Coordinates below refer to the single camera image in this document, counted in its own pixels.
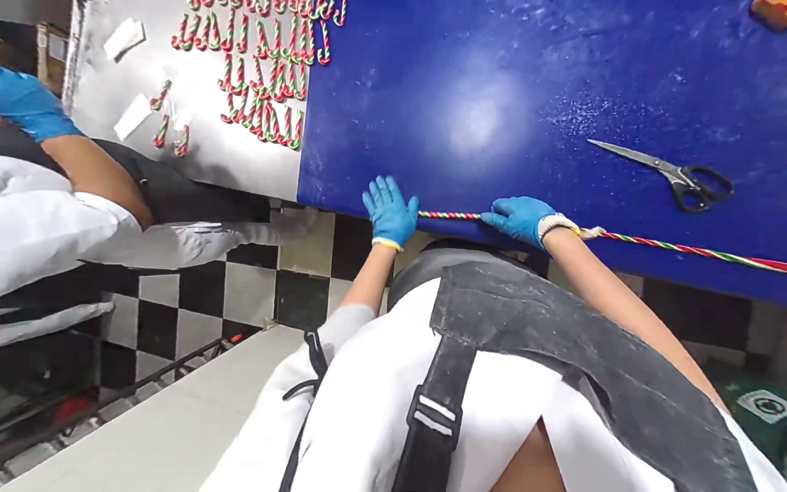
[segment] black and white tile floor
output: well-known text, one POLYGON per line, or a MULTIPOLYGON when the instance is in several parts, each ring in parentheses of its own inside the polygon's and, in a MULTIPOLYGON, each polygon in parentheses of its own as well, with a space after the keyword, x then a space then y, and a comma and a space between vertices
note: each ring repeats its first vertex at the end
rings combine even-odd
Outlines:
MULTIPOLYGON (((270 323, 320 326, 351 286, 371 238, 368 220, 322 212, 302 240, 280 247, 242 245, 218 261, 177 272, 94 265, 98 275, 110 277, 115 303, 114 312, 95 321, 104 340, 102 386, 132 384, 221 336, 250 336, 270 323)), ((397 257, 394 271, 432 239, 416 233, 397 257)), ((532 255, 526 261, 568 288, 546 256, 532 255)), ((756 329, 749 299, 641 277, 623 279, 698 360, 713 356, 737 365, 766 364, 761 354, 767 351, 749 344, 750 325, 752 332, 756 329)))

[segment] blue table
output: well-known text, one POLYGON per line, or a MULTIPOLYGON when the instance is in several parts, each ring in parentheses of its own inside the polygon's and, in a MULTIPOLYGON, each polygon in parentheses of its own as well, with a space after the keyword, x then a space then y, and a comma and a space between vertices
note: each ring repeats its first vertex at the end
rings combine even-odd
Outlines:
MULTIPOLYGON (((353 0, 312 70, 298 200, 366 215, 397 178, 421 209, 547 201, 583 227, 787 261, 787 33, 749 0, 353 0), (707 164, 736 195, 700 214, 586 142, 707 164)), ((507 245, 474 221, 419 228, 507 245)), ((597 239, 614 270, 787 305, 787 275, 597 239)))

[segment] scissor handle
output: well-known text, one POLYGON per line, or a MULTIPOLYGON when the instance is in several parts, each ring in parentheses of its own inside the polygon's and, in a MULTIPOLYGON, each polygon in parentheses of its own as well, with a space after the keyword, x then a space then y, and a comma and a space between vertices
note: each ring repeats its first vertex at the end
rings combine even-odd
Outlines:
POLYGON ((671 183, 672 196, 683 212, 703 212, 710 207, 710 199, 699 188, 679 181, 671 183))
POLYGON ((711 167, 683 165, 680 171, 712 201, 726 200, 734 194, 734 183, 711 167))

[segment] blue rubber glove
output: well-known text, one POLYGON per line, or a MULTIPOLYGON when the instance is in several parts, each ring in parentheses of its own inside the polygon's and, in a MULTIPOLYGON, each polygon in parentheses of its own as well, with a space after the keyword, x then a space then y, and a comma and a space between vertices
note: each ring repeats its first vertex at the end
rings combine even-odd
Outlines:
POLYGON ((363 204, 373 221, 373 243, 396 245, 402 251, 418 224, 418 197, 407 206, 394 178, 378 176, 369 182, 369 193, 363 192, 363 204))
POLYGON ((31 75, 0 67, 0 117, 8 118, 36 142, 82 135, 47 87, 31 75))
POLYGON ((554 214, 556 212, 544 201, 519 196, 495 200, 491 211, 482 214, 482 220, 501 232, 544 251, 537 229, 540 219, 554 214))

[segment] black apron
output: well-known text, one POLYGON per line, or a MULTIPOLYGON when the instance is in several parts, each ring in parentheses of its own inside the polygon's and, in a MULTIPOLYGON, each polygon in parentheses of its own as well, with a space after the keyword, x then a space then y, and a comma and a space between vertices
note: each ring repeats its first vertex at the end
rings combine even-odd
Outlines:
MULTIPOLYGON (((409 434, 394 492, 445 491, 478 350, 561 370, 564 382, 587 398, 618 441, 677 490, 756 491, 724 418, 661 354, 523 265, 474 253, 454 251, 446 259, 444 251, 425 251, 398 275, 412 285, 416 277, 426 281, 441 272, 430 327, 443 338, 403 416, 409 434), (429 263, 435 266, 427 268, 429 263), (425 398, 447 412, 423 404, 425 398)), ((389 297, 404 293, 397 285, 396 278, 389 297)), ((299 444, 282 491, 290 489, 299 444)))
MULTIPOLYGON (((269 222, 265 196, 191 181, 165 162, 156 162, 114 142, 94 140, 141 184, 145 201, 157 224, 173 222, 269 222)), ((65 176, 26 133, 0 126, 0 156, 41 165, 65 176)))

